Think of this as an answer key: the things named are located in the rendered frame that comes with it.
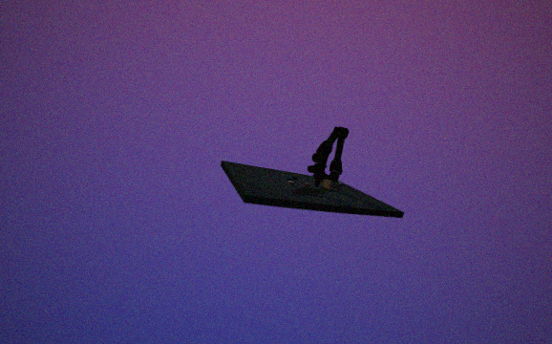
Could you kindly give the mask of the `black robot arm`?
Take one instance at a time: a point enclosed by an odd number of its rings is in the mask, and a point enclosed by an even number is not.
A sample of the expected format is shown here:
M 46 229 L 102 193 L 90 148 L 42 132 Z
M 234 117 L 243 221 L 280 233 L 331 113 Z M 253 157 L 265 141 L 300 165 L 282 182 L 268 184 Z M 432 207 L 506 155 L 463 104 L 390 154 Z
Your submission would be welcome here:
M 333 149 L 333 144 L 338 139 L 335 149 L 335 158 L 333 161 L 331 161 L 329 166 L 330 171 L 330 181 L 338 183 L 339 175 L 342 174 L 342 162 L 341 162 L 341 155 L 343 152 L 344 147 L 344 139 L 349 134 L 349 129 L 344 127 L 335 127 L 331 134 L 329 135 L 329 138 L 325 141 L 323 141 L 322 144 L 320 144 L 315 151 L 316 153 L 313 154 L 312 160 L 314 162 L 320 162 L 327 164 L 327 160 L 329 157 L 329 153 Z M 308 171 L 314 172 L 319 170 L 319 166 L 316 165 L 310 165 L 308 166 Z M 333 171 L 334 170 L 334 171 Z M 336 172 L 337 171 L 337 172 Z

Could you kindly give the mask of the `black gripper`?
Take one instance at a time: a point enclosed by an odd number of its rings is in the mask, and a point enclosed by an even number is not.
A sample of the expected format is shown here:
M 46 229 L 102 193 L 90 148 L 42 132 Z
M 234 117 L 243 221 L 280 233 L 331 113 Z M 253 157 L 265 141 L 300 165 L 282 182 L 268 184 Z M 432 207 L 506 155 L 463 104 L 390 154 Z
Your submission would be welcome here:
M 325 180 L 329 180 L 330 179 L 330 175 L 328 174 L 325 174 L 325 168 L 327 167 L 324 163 L 316 163 L 318 166 L 319 166 L 319 170 L 317 171 L 314 171 L 314 172 L 310 172 L 309 173 L 314 173 L 314 178 L 315 178 L 315 186 L 317 187 L 320 182 L 325 179 Z

